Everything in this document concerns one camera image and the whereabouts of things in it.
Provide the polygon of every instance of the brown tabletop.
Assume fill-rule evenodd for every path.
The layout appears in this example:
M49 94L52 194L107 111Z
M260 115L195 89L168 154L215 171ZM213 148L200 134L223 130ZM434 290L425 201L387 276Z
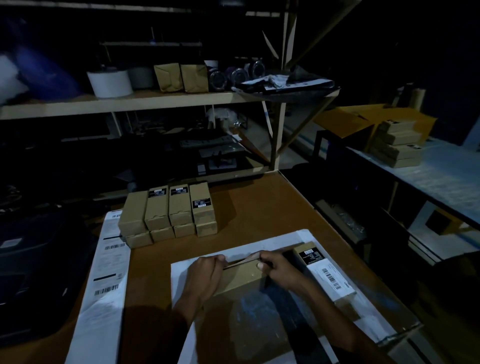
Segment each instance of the brown tabletop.
M279 173L210 189L218 234L187 236L134 249L128 273L120 363L142 363L158 343L158 327L171 305L170 264L235 246L308 229L397 332L418 323L338 233ZM0 363L64 363L84 288L57 333L0 350Z

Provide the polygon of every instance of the hand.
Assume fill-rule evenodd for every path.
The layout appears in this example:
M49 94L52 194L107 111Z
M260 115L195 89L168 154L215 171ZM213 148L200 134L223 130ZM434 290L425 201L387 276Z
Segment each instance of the hand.
M183 292L173 308L185 317L188 326L205 301L215 293L227 264L225 256L220 254L202 256L188 268Z
M263 250L260 252L260 258L263 261L271 262L273 268L262 262L257 264L257 268L288 291L296 291L299 284L307 279L281 253Z

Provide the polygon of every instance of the person's left hand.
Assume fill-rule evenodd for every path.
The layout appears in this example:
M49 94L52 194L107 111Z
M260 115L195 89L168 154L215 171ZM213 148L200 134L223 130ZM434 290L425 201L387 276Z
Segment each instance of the person's left hand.
M220 254L202 256L188 268L183 292L173 308L185 317L188 326L205 301L215 293L227 264L225 256Z

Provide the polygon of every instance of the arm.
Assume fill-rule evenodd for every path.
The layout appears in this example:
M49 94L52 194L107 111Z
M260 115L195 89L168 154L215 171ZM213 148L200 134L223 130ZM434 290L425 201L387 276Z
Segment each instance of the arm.
M370 338L333 304L323 290L280 253L262 251L257 267L279 286L300 296L311 308L333 347L352 353L362 363L395 364Z
M176 363L195 316L216 291L223 268L224 255L200 257L188 268L183 292L172 309L170 344L160 362Z

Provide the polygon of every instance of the black sticker on box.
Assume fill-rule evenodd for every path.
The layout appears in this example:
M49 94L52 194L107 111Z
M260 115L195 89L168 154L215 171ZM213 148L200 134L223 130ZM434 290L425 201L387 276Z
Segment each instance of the black sticker on box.
M210 201L209 198L204 198L203 200L192 201L192 207L193 208L210 206L211 204L212 204L212 201Z
M306 265L318 262L325 257L318 251L318 248L312 248L299 253Z
M187 194L188 193L188 187L180 187L180 188L175 188L170 190L170 196L173 196L174 194Z
M167 194L166 188L161 188L159 190L148 191L148 197L164 196Z

